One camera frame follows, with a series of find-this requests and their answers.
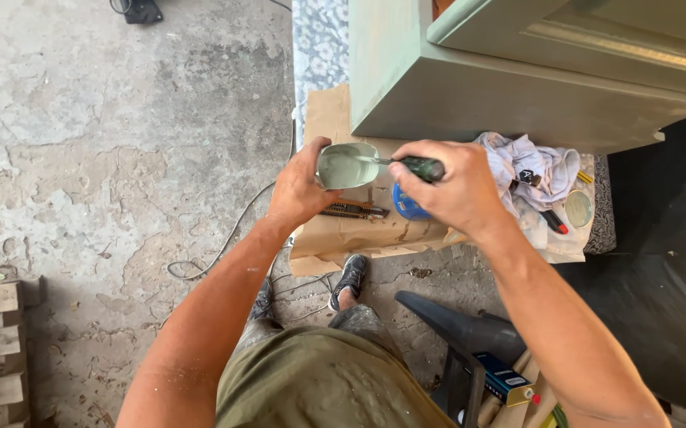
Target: green screwdriver handle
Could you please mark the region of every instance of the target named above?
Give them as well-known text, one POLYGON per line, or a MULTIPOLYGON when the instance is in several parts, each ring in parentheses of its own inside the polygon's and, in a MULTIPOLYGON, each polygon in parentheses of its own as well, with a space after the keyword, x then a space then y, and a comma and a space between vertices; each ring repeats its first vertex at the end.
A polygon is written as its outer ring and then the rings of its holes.
POLYGON ((428 183, 440 181, 446 170, 443 162, 438 159, 418 158, 417 156, 407 156, 401 160, 394 160, 403 163, 414 175, 428 183))

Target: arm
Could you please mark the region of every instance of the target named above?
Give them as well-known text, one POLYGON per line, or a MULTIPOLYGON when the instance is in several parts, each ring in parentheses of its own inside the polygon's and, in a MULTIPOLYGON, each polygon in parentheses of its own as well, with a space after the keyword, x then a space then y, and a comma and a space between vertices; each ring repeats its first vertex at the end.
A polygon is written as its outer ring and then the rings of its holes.
POLYGON ((405 192, 465 233, 490 261, 499 295, 573 426, 669 426, 636 367, 581 297, 528 243, 499 200, 485 150, 475 144, 416 141, 393 158, 443 161, 446 175, 424 183, 389 166, 405 192))
POLYGON ((317 137, 288 162, 266 215, 171 313, 129 387, 119 428, 214 426, 219 378, 269 265, 293 230, 340 196, 314 183, 329 144, 317 137))

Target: shoe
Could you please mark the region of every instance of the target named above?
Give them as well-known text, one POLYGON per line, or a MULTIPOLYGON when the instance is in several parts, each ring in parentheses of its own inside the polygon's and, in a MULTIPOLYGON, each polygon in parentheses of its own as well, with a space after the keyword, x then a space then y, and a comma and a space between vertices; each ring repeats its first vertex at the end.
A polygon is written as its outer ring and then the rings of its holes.
POLYGON ((335 312, 340 311, 340 303, 338 296, 340 296, 343 289, 349 288, 354 293, 354 298, 359 298, 361 294, 361 280, 364 279, 364 274, 367 272, 367 258, 361 254, 354 254, 346 260, 343 266, 343 277, 338 281, 338 284, 332 289, 330 300, 327 302, 328 308, 335 312))
POLYGON ((248 321, 259 319, 259 318, 273 318, 274 313, 272 311, 272 282, 269 278, 264 278, 264 282, 261 284, 259 289, 259 294, 256 295, 255 301, 253 302, 253 307, 250 309, 250 315, 248 315, 248 321))

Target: white cloth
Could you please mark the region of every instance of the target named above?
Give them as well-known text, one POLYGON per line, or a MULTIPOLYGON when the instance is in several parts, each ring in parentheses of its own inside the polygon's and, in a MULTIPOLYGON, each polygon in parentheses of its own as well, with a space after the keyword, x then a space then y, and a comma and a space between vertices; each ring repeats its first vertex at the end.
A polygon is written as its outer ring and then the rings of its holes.
POLYGON ((580 157, 574 149, 552 149, 534 145, 524 135, 512 140, 496 132, 483 132, 475 142, 486 149, 488 166, 494 176, 499 197, 516 218, 509 185, 526 171, 541 176, 537 187, 520 182, 515 190, 538 211, 546 211, 567 197, 580 170, 580 157))

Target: paint-stained shorts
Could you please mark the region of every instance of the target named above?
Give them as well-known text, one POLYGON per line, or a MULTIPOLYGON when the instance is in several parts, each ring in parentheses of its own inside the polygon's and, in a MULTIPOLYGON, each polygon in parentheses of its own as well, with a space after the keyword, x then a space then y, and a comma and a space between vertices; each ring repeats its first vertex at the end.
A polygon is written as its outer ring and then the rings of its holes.
MULTIPOLYGON (((388 351, 401 363, 404 363, 404 356, 401 354, 398 346, 396 346, 395 340, 388 332, 385 323, 377 316, 375 310, 367 305, 359 304, 338 312, 327 326, 341 331, 348 331, 348 333, 367 339, 388 351)), ((282 330, 284 328, 273 318, 259 318, 248 321, 232 355, 237 355, 245 348, 266 340, 282 330)))

